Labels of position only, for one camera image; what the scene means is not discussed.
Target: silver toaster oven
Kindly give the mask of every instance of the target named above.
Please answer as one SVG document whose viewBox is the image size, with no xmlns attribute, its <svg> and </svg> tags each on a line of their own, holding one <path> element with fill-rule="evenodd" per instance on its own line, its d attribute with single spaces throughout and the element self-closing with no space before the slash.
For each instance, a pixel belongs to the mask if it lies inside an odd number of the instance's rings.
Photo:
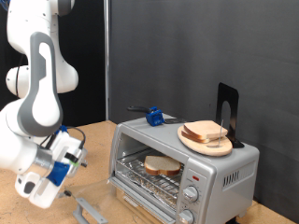
<svg viewBox="0 0 299 224">
<path fill-rule="evenodd" d="M 209 157 L 178 139 L 182 124 L 151 127 L 146 119 L 119 124 L 110 154 L 109 180 L 132 206 L 154 217 L 151 223 L 224 224 L 244 216 L 252 204 L 259 150 L 244 144 L 223 157 Z M 148 155 L 181 162 L 178 175 L 148 175 Z"/>
</svg>

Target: toast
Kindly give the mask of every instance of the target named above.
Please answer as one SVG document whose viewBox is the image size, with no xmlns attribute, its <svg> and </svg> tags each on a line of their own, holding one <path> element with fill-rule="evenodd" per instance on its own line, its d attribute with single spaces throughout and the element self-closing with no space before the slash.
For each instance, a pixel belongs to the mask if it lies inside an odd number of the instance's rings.
<svg viewBox="0 0 299 224">
<path fill-rule="evenodd" d="M 194 142 L 198 142 L 198 143 L 209 143 L 210 141 L 217 139 L 217 138 L 198 139 L 198 138 L 194 137 L 193 135 L 188 134 L 185 130 L 181 131 L 181 135 L 184 136 L 185 138 L 188 138 L 188 139 L 193 140 Z"/>
<path fill-rule="evenodd" d="M 223 127 L 221 132 L 221 126 L 212 120 L 201 120 L 191 123 L 185 123 L 184 131 L 200 140 L 208 138 L 219 138 L 220 133 L 221 137 L 224 137 L 228 133 L 227 130 Z"/>
<path fill-rule="evenodd" d="M 147 156 L 144 166 L 149 175 L 177 175 L 180 170 L 180 162 L 170 157 Z"/>
</svg>

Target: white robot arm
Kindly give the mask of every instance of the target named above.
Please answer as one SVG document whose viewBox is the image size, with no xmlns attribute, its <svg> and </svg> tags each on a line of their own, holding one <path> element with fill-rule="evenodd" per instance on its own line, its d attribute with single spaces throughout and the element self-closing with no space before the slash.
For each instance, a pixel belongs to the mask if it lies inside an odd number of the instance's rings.
<svg viewBox="0 0 299 224">
<path fill-rule="evenodd" d="M 16 173 L 16 190 L 42 208 L 50 207 L 65 177 L 76 174 L 87 154 L 84 141 L 70 137 L 64 127 L 60 130 L 63 110 L 56 84 L 66 79 L 56 82 L 55 56 L 61 54 L 57 35 L 56 45 L 55 36 L 51 36 L 52 18 L 57 22 L 56 14 L 69 13 L 74 3 L 12 0 L 8 9 L 7 38 L 15 50 L 28 58 L 28 90 L 22 99 L 8 104 L 0 113 L 0 168 Z M 77 72 L 69 67 L 61 74 L 70 71 L 70 76 L 75 77 L 72 85 L 77 86 Z M 46 147 L 34 141 L 35 137 L 50 135 Z"/>
<path fill-rule="evenodd" d="M 65 1 L 50 1 L 51 6 L 51 24 L 50 24 L 50 38 L 55 48 L 55 62 L 56 62 L 56 80 L 57 92 L 73 91 L 78 85 L 78 73 L 70 64 L 68 64 L 60 52 L 59 46 L 59 23 L 58 15 L 67 15 L 75 1 L 69 1 L 68 8 Z M 15 95 L 24 98 L 29 89 L 29 67 L 21 66 L 12 68 L 7 73 L 7 87 Z"/>
</svg>

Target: black plate stand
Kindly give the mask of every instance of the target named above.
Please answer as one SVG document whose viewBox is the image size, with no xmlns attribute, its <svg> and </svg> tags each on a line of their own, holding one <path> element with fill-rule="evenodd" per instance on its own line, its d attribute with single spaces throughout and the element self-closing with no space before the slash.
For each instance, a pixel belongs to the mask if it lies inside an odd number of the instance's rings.
<svg viewBox="0 0 299 224">
<path fill-rule="evenodd" d="M 244 147 L 244 145 L 235 138 L 239 93 L 236 89 L 229 87 L 223 83 L 220 83 L 218 87 L 218 100 L 216 111 L 216 122 L 219 125 L 221 125 L 222 106 L 225 101 L 227 101 L 231 107 L 230 127 L 226 136 L 228 137 L 228 139 L 231 140 L 233 148 L 242 148 Z"/>
</svg>

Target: dark backdrop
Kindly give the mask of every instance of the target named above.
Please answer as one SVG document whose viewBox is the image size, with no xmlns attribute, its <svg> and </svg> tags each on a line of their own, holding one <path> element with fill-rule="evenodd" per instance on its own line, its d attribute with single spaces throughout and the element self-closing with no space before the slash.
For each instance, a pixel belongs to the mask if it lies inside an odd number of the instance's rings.
<svg viewBox="0 0 299 224">
<path fill-rule="evenodd" d="M 74 91 L 59 94 L 64 125 L 85 125 L 105 120 L 104 2 L 76 0 L 72 12 L 59 19 L 60 47 L 65 60 L 78 71 Z M 7 12 L 0 7 L 0 109 L 17 99 L 6 86 L 10 68 L 21 55 L 7 42 Z"/>
<path fill-rule="evenodd" d="M 255 196 L 298 223 L 299 1 L 113 0 L 111 20 L 110 119 L 143 116 L 128 105 L 215 119 L 219 82 L 238 89 Z"/>
</svg>

